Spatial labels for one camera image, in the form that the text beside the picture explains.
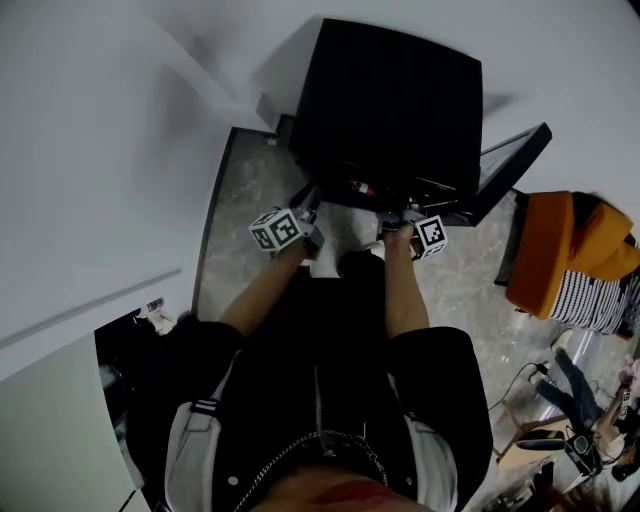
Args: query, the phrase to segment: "orange chair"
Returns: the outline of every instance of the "orange chair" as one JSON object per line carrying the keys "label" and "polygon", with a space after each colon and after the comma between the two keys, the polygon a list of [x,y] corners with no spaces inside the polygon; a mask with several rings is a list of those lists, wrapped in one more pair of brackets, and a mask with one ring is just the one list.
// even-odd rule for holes
{"label": "orange chair", "polygon": [[[596,280],[595,285],[602,287],[603,283],[630,276],[640,266],[640,251],[625,241],[632,225],[622,213],[600,202],[586,220],[576,226],[574,197],[570,192],[532,194],[507,286],[507,299],[537,318],[556,318],[559,294],[563,294],[563,301],[571,300],[564,298],[572,293],[570,282],[580,278],[593,286]],[[621,300],[622,295],[614,297],[614,286],[605,288],[613,297],[611,300]],[[621,317],[620,307],[611,308],[612,314]],[[603,321],[598,311],[591,319],[584,312],[577,312],[572,318],[578,317],[584,319],[580,325],[585,328],[593,325],[611,328],[615,323],[615,319]]]}

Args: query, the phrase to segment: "wall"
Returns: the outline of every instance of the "wall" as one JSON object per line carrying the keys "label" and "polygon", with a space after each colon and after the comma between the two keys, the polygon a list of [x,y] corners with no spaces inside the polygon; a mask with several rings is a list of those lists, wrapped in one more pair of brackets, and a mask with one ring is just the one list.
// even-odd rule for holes
{"label": "wall", "polygon": [[[111,428],[93,336],[0,382],[0,403],[0,510],[120,510],[134,485]],[[149,509],[138,497],[131,510]]]}
{"label": "wall", "polygon": [[0,76],[1,380],[158,296],[190,307],[231,103],[120,0],[4,2]]}
{"label": "wall", "polygon": [[209,0],[207,40],[229,77],[295,113],[319,23],[382,25],[483,63],[484,147],[546,121],[526,192],[597,191],[640,221],[640,19],[626,0]]}

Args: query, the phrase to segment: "gray floor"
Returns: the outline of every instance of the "gray floor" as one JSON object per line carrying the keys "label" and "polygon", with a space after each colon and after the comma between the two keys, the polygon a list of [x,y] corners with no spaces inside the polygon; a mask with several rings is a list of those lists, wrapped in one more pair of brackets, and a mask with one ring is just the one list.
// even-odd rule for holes
{"label": "gray floor", "polygon": [[[284,205],[304,184],[300,170],[286,150],[270,146],[261,135],[238,134],[209,234],[198,303],[201,319],[217,319],[269,261],[255,246],[247,226],[272,206]],[[526,362],[551,359],[549,343],[563,329],[553,321],[542,322],[514,311],[504,297],[504,289],[493,285],[510,228],[514,200],[515,194],[508,195],[476,228],[448,228],[446,249],[415,264],[432,324],[458,327],[471,336],[490,405],[502,397]],[[335,276],[337,256],[373,241],[377,222],[368,212],[323,205],[318,225],[326,244],[312,273]],[[579,330],[572,338],[570,355],[576,356],[589,379],[612,393],[618,368],[630,348],[629,343],[617,337]],[[451,365],[452,379],[464,378],[456,375],[455,361],[443,364]],[[526,380],[528,373],[523,372],[508,398],[521,422],[556,413],[535,396]],[[565,387],[566,382],[553,374],[560,386]],[[602,405],[607,405],[603,393],[597,398]],[[464,397],[457,406],[464,407]],[[513,436],[514,428],[501,407],[491,413],[491,420],[495,446],[500,450]],[[473,435],[472,418],[469,435]],[[519,485],[534,471],[535,468],[499,471],[492,461],[486,481],[466,510],[480,510],[498,493]]]}

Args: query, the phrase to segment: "zipper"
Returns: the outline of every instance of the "zipper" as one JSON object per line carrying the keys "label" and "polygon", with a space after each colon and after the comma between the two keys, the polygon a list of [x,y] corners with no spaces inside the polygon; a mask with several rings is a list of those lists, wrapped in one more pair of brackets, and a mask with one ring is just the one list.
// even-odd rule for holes
{"label": "zipper", "polygon": [[320,446],[324,450],[324,456],[333,458],[336,454],[327,446],[327,442],[322,433],[322,394],[320,393],[320,379],[318,378],[318,367],[313,367],[313,383],[316,392],[316,433],[319,435]]}
{"label": "zipper", "polygon": [[384,466],[378,462],[378,455],[371,449],[371,447],[369,446],[369,443],[367,443],[362,436],[352,436],[350,434],[343,434],[342,432],[336,432],[335,430],[320,430],[319,432],[318,431],[311,432],[306,436],[296,439],[293,443],[291,443],[284,450],[278,453],[278,455],[276,455],[266,466],[264,466],[260,470],[260,473],[258,473],[258,476],[256,476],[255,480],[253,481],[253,484],[251,484],[251,487],[247,491],[247,494],[245,494],[242,500],[240,500],[240,503],[238,503],[238,506],[234,509],[233,512],[242,511],[242,507],[244,507],[247,504],[247,501],[249,501],[249,498],[251,497],[251,495],[258,488],[258,485],[260,485],[260,482],[264,480],[264,477],[267,475],[269,470],[282,457],[284,457],[287,453],[289,453],[291,450],[293,450],[296,446],[300,445],[301,443],[304,443],[305,441],[309,441],[310,439],[322,439],[322,437],[326,435],[333,436],[333,437],[341,437],[343,439],[353,441],[357,446],[362,448],[366,452],[367,456],[369,457],[369,460],[373,462],[378,468],[382,483],[387,486],[389,485],[387,482],[387,472],[385,471]]}

